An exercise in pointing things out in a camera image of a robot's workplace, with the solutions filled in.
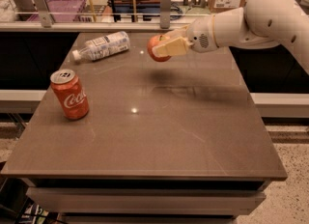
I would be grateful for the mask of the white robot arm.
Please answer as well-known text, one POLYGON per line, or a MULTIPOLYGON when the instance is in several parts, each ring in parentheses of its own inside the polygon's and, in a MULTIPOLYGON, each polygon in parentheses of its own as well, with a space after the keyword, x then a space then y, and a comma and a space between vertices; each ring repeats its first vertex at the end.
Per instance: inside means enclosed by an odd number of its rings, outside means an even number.
POLYGON ((248 0, 242 8, 210 14, 157 37, 148 45, 155 60, 220 47, 283 45, 309 73, 309 16, 295 0, 248 0))

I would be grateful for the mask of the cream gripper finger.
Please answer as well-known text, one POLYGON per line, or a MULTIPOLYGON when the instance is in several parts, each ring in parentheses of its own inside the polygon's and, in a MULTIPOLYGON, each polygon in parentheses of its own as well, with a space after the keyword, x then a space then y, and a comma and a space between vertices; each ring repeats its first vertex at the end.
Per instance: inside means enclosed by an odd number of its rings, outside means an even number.
POLYGON ((165 41, 165 40, 169 40, 169 39, 175 39, 175 38, 183 38, 183 39, 187 39, 187 29, 188 29, 188 26, 185 25, 181 28, 177 28, 173 31, 169 31, 163 35, 160 35, 159 36, 159 39, 161 41, 165 41))
POLYGON ((185 38, 172 38, 160 41, 152 48, 152 53, 155 57, 180 56, 187 53, 192 45, 185 38))

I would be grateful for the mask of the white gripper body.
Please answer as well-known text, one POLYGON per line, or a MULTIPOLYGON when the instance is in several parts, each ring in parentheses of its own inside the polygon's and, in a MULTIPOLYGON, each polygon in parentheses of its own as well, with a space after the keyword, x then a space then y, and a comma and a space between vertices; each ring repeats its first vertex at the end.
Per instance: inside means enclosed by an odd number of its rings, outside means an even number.
POLYGON ((218 48, 214 38, 213 19, 213 15, 200 17, 187 27, 186 36, 193 51, 205 53, 218 48))

